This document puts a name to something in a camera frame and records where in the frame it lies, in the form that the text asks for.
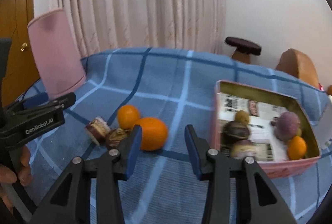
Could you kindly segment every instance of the large orange fruit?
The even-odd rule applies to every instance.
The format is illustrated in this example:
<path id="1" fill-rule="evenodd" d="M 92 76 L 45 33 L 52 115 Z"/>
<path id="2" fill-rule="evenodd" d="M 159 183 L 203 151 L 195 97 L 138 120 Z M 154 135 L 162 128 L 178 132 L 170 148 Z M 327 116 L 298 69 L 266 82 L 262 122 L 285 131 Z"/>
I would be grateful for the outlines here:
<path id="1" fill-rule="evenodd" d="M 133 105 L 124 105 L 117 111 L 117 121 L 122 129 L 132 129 L 139 118 L 139 111 Z"/>
<path id="2" fill-rule="evenodd" d="M 295 136 L 288 143 L 287 154 L 290 160 L 297 160 L 304 157 L 307 152 L 307 144 L 305 140 L 299 136 Z"/>
<path id="3" fill-rule="evenodd" d="M 164 145 L 168 129 L 163 121 L 154 117 L 144 117 L 138 120 L 135 125 L 140 125 L 142 128 L 141 150 L 153 151 Z"/>

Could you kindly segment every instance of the door handle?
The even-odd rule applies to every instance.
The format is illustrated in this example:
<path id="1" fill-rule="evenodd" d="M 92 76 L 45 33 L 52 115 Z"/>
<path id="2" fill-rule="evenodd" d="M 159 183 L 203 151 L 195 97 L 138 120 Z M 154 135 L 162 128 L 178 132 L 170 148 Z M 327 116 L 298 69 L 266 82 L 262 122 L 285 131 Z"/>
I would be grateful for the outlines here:
<path id="1" fill-rule="evenodd" d="M 24 52 L 25 49 L 27 49 L 27 48 L 28 48 L 28 43 L 27 43 L 27 42 L 23 43 L 23 44 L 21 45 L 21 52 Z"/>

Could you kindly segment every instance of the brown door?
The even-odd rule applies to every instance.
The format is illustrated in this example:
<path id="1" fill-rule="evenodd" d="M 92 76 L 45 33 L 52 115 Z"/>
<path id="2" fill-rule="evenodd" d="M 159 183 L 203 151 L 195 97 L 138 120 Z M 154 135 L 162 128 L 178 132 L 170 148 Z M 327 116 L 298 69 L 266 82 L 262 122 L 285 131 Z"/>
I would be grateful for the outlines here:
<path id="1" fill-rule="evenodd" d="M 33 18 L 32 0 L 0 0 L 0 37 L 12 39 L 7 72 L 2 81 L 2 104 L 12 103 L 39 79 L 27 25 Z"/>

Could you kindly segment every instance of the human hand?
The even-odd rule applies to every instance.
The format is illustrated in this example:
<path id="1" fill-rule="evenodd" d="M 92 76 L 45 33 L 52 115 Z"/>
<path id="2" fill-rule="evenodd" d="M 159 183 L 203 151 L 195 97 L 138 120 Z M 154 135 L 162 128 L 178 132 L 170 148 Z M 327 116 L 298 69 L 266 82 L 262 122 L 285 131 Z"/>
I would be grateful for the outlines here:
<path id="1" fill-rule="evenodd" d="M 22 186 L 27 186 L 32 181 L 29 161 L 30 161 L 30 151 L 26 146 L 24 146 L 22 150 L 22 155 L 20 157 L 20 162 L 22 164 L 22 167 L 18 174 L 18 179 Z M 0 164 L 0 183 L 13 184 L 16 181 L 17 181 L 16 174 L 8 167 Z M 11 211 L 11 213 L 13 213 L 13 204 L 7 197 L 2 187 L 0 187 L 0 197 L 2 198 L 7 208 Z"/>

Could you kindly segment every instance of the blue fabric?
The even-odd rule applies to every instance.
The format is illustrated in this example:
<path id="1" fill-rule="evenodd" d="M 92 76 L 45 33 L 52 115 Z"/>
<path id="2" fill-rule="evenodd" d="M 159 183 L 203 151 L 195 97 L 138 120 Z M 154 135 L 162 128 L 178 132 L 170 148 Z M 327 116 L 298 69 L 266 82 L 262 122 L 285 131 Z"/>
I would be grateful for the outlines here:
<path id="1" fill-rule="evenodd" d="M 28 144 L 34 181 L 27 192 L 39 204 L 52 183 L 75 156 L 99 157 L 84 126 L 96 116 L 117 127 L 115 111 L 129 103 L 142 116 L 163 120 L 169 137 L 162 150 L 139 152 L 135 171 L 120 182 L 126 223 L 200 223 L 207 182 L 193 174 L 184 140 L 192 124 L 199 137 L 209 138 L 217 80 L 232 80 L 290 95 L 299 100 L 315 124 L 328 98 L 312 86 L 283 72 L 235 62 L 229 57 L 171 49 L 118 49 L 82 60 L 87 82 L 75 93 L 76 104 L 66 113 L 66 123 Z M 41 81 L 26 97 L 45 92 Z M 273 180 L 298 223 L 306 223 L 323 200 L 332 182 L 329 149 L 317 165 L 302 175 Z M 92 182 L 91 223 L 96 223 L 96 185 Z M 235 184 L 231 181 L 230 223 L 235 223 Z"/>

